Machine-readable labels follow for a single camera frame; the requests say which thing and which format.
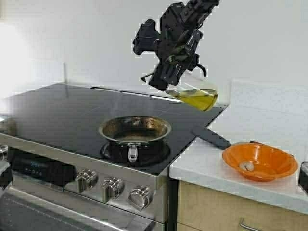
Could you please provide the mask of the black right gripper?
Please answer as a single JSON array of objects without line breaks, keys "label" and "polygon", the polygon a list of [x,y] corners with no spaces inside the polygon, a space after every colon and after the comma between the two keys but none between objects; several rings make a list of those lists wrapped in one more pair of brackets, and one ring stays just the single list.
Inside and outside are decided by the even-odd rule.
[{"label": "black right gripper", "polygon": [[199,61],[196,48],[202,38],[202,1],[171,4],[160,18],[160,37],[154,42],[159,63],[148,84],[158,90],[176,86],[186,70]]}]

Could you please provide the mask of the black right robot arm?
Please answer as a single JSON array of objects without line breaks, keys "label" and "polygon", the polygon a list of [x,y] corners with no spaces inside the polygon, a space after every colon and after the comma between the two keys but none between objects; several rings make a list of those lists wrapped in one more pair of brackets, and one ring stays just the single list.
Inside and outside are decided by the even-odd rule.
[{"label": "black right robot arm", "polygon": [[191,0],[171,4],[160,18],[160,38],[154,43],[159,58],[148,84],[160,91],[177,85],[186,70],[199,64],[196,48],[203,36],[204,20],[219,5],[218,0]]}]

